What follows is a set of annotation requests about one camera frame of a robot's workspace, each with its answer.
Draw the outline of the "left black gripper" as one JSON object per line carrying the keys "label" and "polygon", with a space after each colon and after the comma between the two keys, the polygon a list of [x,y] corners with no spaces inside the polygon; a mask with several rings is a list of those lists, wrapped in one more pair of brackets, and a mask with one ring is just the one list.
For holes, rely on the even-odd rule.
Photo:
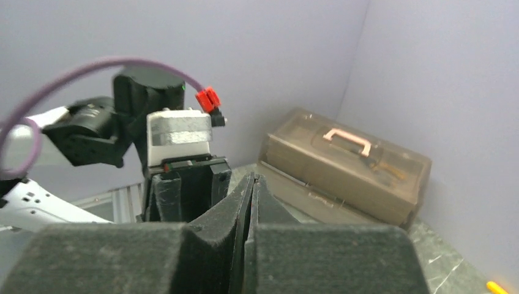
{"label": "left black gripper", "polygon": [[225,156],[187,156],[162,159],[157,165],[144,169],[146,196],[141,218],[143,222],[180,222],[182,220],[181,187],[178,172],[198,167],[210,167],[211,203],[228,195],[232,176]]}

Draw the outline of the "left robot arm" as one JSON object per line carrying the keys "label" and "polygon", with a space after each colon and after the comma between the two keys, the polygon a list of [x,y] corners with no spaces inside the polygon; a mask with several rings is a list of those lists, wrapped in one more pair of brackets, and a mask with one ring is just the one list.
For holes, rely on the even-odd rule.
{"label": "left robot arm", "polygon": [[191,222],[224,199],[231,169],[210,150],[223,127],[216,92],[151,61],[118,61],[113,95],[28,116],[36,103],[113,62],[84,66],[44,86],[1,123],[1,224],[37,232],[50,224],[102,223],[29,178],[36,165],[124,166],[131,146],[144,177],[138,222]]}

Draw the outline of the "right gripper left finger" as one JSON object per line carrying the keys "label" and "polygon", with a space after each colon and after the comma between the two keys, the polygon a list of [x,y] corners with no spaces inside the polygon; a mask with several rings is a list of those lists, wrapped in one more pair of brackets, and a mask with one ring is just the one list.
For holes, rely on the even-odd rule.
{"label": "right gripper left finger", "polygon": [[254,173],[194,221],[52,225],[2,293],[239,293]]}

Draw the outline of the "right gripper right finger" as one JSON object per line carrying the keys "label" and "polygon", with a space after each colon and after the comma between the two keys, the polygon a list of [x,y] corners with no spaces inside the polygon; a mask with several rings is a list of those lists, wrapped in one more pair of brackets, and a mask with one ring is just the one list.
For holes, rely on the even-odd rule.
{"label": "right gripper right finger", "polygon": [[392,225],[303,224],[248,174],[244,293],[428,293],[407,233]]}

